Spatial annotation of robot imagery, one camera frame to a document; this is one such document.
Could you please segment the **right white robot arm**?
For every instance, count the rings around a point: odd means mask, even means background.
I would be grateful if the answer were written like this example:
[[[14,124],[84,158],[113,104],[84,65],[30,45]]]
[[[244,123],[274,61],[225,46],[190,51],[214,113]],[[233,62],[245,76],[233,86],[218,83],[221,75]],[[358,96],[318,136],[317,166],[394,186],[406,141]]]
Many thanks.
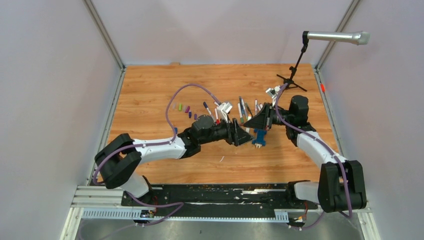
[[[260,111],[243,125],[269,131],[272,126],[285,126],[287,138],[302,150],[318,167],[318,182],[291,181],[286,188],[286,204],[298,209],[309,201],[319,204],[324,212],[364,209],[367,195],[363,166],[348,160],[326,144],[308,121],[309,100],[302,95],[291,98],[289,108],[264,103]]]

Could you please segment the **dark green cap pen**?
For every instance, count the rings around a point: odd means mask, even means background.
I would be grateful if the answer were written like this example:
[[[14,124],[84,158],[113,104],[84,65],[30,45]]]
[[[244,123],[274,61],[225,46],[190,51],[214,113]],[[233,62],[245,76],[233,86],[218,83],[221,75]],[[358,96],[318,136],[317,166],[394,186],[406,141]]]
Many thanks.
[[[246,102],[244,105],[245,105],[245,108],[246,108],[246,111],[247,111],[248,115],[249,115],[250,117],[253,117],[253,113],[252,113],[252,111],[251,111],[251,109],[250,109],[250,107],[249,107],[248,103]]]

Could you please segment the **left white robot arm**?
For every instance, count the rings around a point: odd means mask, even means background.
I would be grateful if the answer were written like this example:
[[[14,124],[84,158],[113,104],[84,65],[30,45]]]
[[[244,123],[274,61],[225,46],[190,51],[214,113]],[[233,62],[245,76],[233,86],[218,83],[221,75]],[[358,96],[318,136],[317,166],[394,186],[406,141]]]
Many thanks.
[[[107,189],[121,188],[133,195],[140,206],[149,206],[153,193],[145,177],[136,173],[138,165],[165,159],[190,158],[201,151],[201,146],[217,141],[241,146],[254,137],[242,129],[236,119],[214,122],[211,116],[199,116],[190,127],[174,137],[140,140],[122,133],[94,157],[95,175],[100,175]]]

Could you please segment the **clear cap grey pen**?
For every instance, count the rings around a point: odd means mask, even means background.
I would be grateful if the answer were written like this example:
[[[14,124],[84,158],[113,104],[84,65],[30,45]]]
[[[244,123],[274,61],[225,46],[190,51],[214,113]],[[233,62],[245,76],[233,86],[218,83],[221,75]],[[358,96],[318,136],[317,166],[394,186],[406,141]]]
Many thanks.
[[[241,96],[239,96],[238,98],[239,98],[240,112],[243,116],[245,116],[246,114],[244,110],[243,99]]]

